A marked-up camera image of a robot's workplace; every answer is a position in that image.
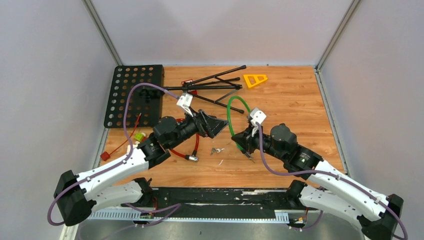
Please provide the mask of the green lock keys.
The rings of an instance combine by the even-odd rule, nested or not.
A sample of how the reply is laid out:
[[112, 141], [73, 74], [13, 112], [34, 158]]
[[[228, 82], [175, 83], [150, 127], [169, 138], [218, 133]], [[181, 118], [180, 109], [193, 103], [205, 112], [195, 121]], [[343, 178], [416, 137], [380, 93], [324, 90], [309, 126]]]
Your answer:
[[245, 152], [244, 155], [253, 163], [255, 163], [254, 158], [251, 156], [251, 154], [249, 154], [248, 152]]

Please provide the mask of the silver keys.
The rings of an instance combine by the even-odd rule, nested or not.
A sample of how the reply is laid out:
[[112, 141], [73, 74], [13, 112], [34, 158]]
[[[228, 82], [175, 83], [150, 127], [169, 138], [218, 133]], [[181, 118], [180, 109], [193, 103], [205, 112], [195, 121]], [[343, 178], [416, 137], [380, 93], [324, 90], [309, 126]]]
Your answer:
[[225, 148], [212, 148], [210, 155], [212, 156], [213, 154], [219, 154], [224, 150], [225, 150]]

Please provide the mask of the red cable lock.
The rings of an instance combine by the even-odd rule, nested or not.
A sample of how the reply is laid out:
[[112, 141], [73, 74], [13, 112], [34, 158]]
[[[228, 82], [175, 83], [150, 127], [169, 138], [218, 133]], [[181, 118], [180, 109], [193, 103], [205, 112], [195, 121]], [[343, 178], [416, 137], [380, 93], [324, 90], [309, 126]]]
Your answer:
[[200, 144], [200, 136], [199, 136], [199, 134], [196, 134], [195, 135], [195, 144], [194, 144], [194, 147], [193, 147], [193, 150], [192, 150], [191, 153], [189, 153], [189, 152], [183, 153], [183, 152], [180, 152], [180, 151], [175, 150], [175, 149], [169, 149], [169, 151], [172, 154], [174, 154], [174, 155], [176, 155], [176, 156], [178, 156], [182, 159], [185, 159], [189, 162], [197, 163], [199, 161], [199, 158], [197, 156], [197, 153], [198, 153], [198, 150], [199, 150], [199, 144]]

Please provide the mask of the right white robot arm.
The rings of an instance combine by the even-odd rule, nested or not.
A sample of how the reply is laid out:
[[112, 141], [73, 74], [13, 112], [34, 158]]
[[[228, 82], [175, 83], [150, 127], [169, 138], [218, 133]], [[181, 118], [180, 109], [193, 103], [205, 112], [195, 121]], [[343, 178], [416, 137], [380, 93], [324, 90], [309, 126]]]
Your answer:
[[367, 188], [343, 174], [319, 154], [300, 145], [285, 124], [270, 134], [250, 124], [232, 140], [248, 153], [260, 151], [264, 166], [279, 176], [296, 176], [285, 195], [292, 209], [304, 206], [327, 212], [349, 222], [367, 240], [408, 239], [401, 221], [404, 200]]

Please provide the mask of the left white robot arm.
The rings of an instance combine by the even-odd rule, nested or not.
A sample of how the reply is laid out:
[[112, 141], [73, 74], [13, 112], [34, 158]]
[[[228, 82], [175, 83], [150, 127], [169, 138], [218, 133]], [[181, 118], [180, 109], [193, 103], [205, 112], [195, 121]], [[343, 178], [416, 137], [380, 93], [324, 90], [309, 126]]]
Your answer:
[[227, 120], [208, 115], [203, 110], [186, 114], [182, 121], [165, 116], [153, 127], [146, 140], [136, 147], [131, 146], [123, 156], [85, 172], [63, 172], [52, 202], [63, 219], [58, 225], [77, 225], [93, 212], [120, 204], [149, 206], [153, 193], [147, 180], [137, 178], [118, 186], [115, 183], [160, 165], [170, 158], [171, 149], [192, 136], [215, 138], [228, 124]]

